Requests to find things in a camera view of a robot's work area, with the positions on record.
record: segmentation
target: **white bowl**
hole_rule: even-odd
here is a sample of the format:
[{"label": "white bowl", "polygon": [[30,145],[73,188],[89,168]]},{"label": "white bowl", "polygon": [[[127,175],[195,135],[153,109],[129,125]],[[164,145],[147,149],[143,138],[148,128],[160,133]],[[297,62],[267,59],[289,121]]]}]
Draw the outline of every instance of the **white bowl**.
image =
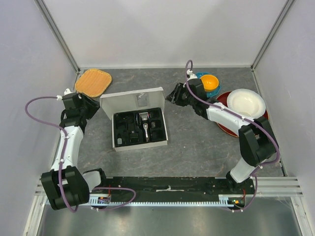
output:
[{"label": "white bowl", "polygon": [[259,118],[266,111],[266,104],[259,94],[249,89],[237,89],[227,97],[228,108],[248,117]]}]

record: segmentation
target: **white panel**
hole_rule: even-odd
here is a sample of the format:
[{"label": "white panel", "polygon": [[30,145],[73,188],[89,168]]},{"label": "white panel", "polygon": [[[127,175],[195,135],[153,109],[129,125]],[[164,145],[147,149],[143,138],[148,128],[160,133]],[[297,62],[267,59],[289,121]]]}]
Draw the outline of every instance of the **white panel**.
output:
[{"label": "white panel", "polygon": [[[75,72],[32,0],[6,0],[0,8],[0,231],[22,235],[42,172],[50,170],[59,131],[32,121],[26,102],[62,94]],[[59,122],[63,104],[39,101],[30,112]]]},{"label": "white panel", "polygon": [[250,65],[285,0],[45,0],[81,67]]},{"label": "white panel", "polygon": [[257,68],[284,167],[315,219],[315,1],[295,1]]}]

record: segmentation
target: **red plate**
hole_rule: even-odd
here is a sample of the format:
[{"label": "red plate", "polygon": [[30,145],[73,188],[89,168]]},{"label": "red plate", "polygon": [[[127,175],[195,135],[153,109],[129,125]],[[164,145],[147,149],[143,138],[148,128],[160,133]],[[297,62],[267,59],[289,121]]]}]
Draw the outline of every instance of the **red plate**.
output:
[{"label": "red plate", "polygon": [[[217,98],[217,100],[218,100],[219,102],[223,103],[223,105],[227,106],[227,97],[228,97],[228,95],[229,95],[230,93],[231,93],[231,91],[230,91],[230,92],[225,92],[225,93],[221,94],[221,95]],[[269,119],[267,110],[266,110],[266,112],[265,112],[265,114],[264,114],[263,116],[266,117],[267,119]],[[229,134],[229,135],[231,135],[231,136],[233,136],[233,137],[238,138],[238,135],[235,134],[235,133],[233,133],[233,132],[232,132],[231,130],[229,130],[228,128],[224,127],[223,125],[221,125],[221,124],[219,124],[219,123],[217,123],[217,125],[218,125],[225,133],[227,133],[227,134]]]}]

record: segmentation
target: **box flap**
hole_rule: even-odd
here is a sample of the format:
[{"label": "box flap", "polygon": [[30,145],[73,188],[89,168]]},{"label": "box flap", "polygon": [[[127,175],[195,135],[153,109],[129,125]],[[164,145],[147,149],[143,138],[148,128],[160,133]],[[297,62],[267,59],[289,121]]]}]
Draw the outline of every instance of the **box flap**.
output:
[{"label": "box flap", "polygon": [[164,112],[164,90],[162,87],[103,94],[100,105],[107,116],[128,111],[145,110],[160,107]]}]

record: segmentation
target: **open box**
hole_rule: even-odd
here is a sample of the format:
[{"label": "open box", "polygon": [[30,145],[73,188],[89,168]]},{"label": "open box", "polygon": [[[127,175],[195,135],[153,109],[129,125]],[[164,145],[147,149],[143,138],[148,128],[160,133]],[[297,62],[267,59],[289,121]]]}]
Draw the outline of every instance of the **open box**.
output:
[{"label": "open box", "polygon": [[167,145],[162,87],[104,94],[100,105],[112,120],[115,151]]}]

